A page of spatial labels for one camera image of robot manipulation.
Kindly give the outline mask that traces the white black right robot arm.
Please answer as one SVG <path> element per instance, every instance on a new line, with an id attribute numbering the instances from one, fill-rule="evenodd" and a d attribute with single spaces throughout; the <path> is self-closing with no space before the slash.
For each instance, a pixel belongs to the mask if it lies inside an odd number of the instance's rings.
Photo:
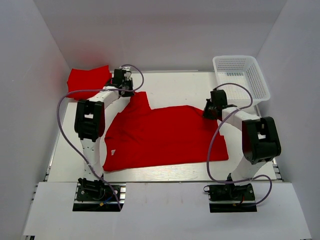
<path id="1" fill-rule="evenodd" d="M 229 104 L 224 90 L 214 88 L 206 100 L 203 117 L 220 121 L 210 141 L 206 170 L 209 178 L 219 184 L 228 184 L 226 195 L 236 200 L 244 193 L 242 185 L 257 179 L 256 174 L 268 162 L 281 154 L 282 148 L 275 120 L 272 117 L 259 117 L 244 111 L 253 104 L 238 107 Z M 227 180 L 217 180 L 210 173 L 210 156 L 213 143 L 223 125 L 229 124 L 241 131 L 243 157 L 237 167 L 228 175 Z"/>

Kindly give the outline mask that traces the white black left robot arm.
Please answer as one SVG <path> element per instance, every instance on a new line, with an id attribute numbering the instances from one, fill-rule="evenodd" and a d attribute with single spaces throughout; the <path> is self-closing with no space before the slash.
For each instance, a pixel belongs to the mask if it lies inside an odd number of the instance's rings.
<path id="1" fill-rule="evenodd" d="M 84 170 L 95 177 L 103 176 L 100 160 L 100 141 L 105 132 L 105 109 L 119 98 L 134 95 L 130 66 L 115 69 L 111 82 L 89 99 L 77 102 L 74 130 L 85 157 Z"/>

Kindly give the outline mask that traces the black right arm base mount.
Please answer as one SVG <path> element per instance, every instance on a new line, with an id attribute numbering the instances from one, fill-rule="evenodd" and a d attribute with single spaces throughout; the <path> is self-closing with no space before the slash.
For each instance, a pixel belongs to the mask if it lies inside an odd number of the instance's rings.
<path id="1" fill-rule="evenodd" d="M 210 184 L 204 186 L 203 191 L 208 194 L 210 213 L 257 212 L 255 193 L 251 183 Z"/>

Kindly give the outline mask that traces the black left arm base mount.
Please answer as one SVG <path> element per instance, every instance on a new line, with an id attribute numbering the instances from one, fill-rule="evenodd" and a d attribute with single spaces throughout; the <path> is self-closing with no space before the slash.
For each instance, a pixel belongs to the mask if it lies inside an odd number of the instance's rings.
<path id="1" fill-rule="evenodd" d="M 79 178 L 73 212 L 120 212 L 124 205 L 124 185 L 108 186 L 101 180 Z"/>

